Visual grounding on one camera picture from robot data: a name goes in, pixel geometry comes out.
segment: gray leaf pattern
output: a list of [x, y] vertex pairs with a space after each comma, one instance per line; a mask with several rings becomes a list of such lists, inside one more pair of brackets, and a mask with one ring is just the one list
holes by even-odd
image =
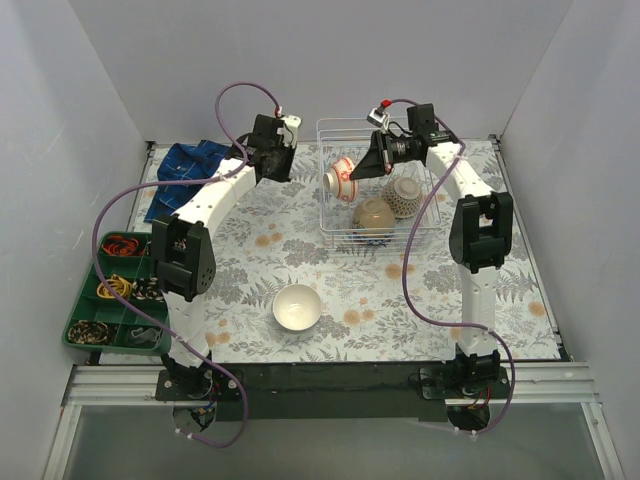
[[[156, 150], [147, 180], [168, 149]], [[213, 239], [218, 271], [205, 294], [213, 358], [219, 362], [416, 361], [453, 358], [456, 329], [428, 325], [407, 308], [402, 295], [402, 255], [384, 246], [349, 246], [336, 251], [323, 243], [319, 227], [318, 148], [300, 144], [292, 182], [263, 179], [222, 221]], [[504, 181], [490, 142], [469, 141], [467, 159], [488, 184]], [[448, 236], [454, 204], [438, 192], [441, 224], [409, 259], [409, 291], [429, 318], [460, 319], [458, 267]], [[143, 223], [153, 189], [140, 196], [134, 228]], [[309, 331], [282, 330], [271, 313], [285, 285], [316, 289], [323, 302]], [[514, 220], [511, 255], [496, 289], [496, 330], [516, 358], [558, 358], [555, 338], [520, 229]], [[158, 363], [157, 358], [105, 354], [103, 363]]]

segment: green tray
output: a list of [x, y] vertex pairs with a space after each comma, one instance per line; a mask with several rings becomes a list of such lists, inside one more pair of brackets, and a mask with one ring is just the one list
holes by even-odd
[[[144, 245], [146, 245], [151, 239], [151, 234], [149, 233], [109, 232], [102, 237], [102, 240], [100, 241], [101, 244], [105, 238], [110, 235], [135, 237]], [[126, 278], [130, 282], [133, 282], [139, 278], [149, 278], [152, 276], [152, 261], [148, 256], [113, 256], [107, 255], [100, 250], [98, 257], [100, 260], [100, 266], [102, 267], [106, 277], [115, 273]], [[128, 355], [160, 356], [169, 352], [169, 349], [171, 348], [171, 336], [166, 332], [162, 332], [160, 339], [153, 347], [135, 347], [126, 345], [125, 338], [131, 329], [153, 325], [148, 320], [137, 316], [131, 310], [125, 308], [117, 300], [98, 297], [96, 289], [99, 284], [100, 279], [98, 278], [95, 267], [92, 264], [89, 268], [89, 273], [87, 274], [84, 285], [78, 294], [78, 299], [73, 307], [69, 321], [67, 322], [62, 334], [62, 342], [65, 345], [92, 352], [125, 353]], [[129, 301], [145, 313], [148, 313], [156, 320], [162, 322], [164, 325], [169, 325], [169, 314], [167, 305], [164, 302], [159, 302], [157, 300], [136, 300], [135, 298], [130, 298]], [[112, 343], [110, 345], [82, 345], [70, 342], [67, 336], [68, 332], [79, 320], [104, 322], [107, 325], [113, 325], [116, 329], [116, 333], [113, 337]]]

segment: white bowl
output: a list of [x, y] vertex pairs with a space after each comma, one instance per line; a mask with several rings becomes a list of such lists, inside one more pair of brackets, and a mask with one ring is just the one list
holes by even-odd
[[273, 314], [284, 328], [300, 332], [313, 327], [320, 319], [322, 301], [311, 287], [288, 285], [273, 300]]

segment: gray floor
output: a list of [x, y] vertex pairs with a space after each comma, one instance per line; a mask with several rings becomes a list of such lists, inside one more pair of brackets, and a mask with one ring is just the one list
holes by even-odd
[[223, 451], [175, 434], [170, 407], [85, 407], [68, 465], [69, 480], [603, 478], [573, 404], [513, 405], [476, 442], [402, 419], [252, 421]]

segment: table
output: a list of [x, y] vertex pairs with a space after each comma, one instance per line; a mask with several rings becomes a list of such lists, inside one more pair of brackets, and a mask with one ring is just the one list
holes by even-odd
[[[156, 179], [167, 148], [155, 151], [147, 181]], [[469, 141], [466, 156], [495, 190], [505, 190], [493, 146]], [[405, 305], [400, 276], [403, 254], [384, 248], [326, 248], [319, 227], [317, 146], [298, 146], [293, 181], [263, 180], [232, 209], [218, 228], [213, 248], [217, 273], [205, 294], [207, 341], [216, 362], [344, 362], [449, 360], [459, 329], [434, 327]], [[143, 222], [154, 194], [141, 195], [133, 228]], [[409, 289], [416, 306], [437, 320], [459, 320], [458, 267], [448, 236], [453, 201], [438, 193], [442, 222], [429, 232], [409, 262]], [[323, 314], [310, 331], [282, 330], [271, 302], [285, 285], [302, 283], [323, 300]], [[513, 247], [497, 284], [496, 331], [516, 359], [557, 359], [556, 337], [517, 222]], [[158, 358], [104, 354], [102, 364], [159, 363]]]

